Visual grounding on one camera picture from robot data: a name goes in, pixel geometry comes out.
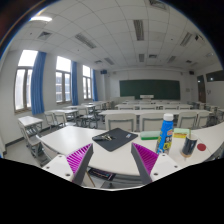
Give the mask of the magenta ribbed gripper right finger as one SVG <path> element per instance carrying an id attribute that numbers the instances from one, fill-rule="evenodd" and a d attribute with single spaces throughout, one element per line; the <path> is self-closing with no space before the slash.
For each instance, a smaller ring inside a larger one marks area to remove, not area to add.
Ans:
<path id="1" fill-rule="evenodd" d="M 131 154 L 136 162 L 142 183 L 144 185 L 151 183 L 150 174 L 158 159 L 158 155 L 137 143 L 132 144 Z"/>

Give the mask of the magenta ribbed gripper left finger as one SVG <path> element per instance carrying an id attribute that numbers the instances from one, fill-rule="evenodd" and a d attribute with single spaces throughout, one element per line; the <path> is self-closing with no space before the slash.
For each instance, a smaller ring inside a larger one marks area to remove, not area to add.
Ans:
<path id="1" fill-rule="evenodd" d="M 79 186 L 93 186 L 94 183 L 87 172 L 89 161 L 93 155 L 93 144 L 87 144 L 68 154 L 66 160 L 73 171 L 73 182 Z"/>

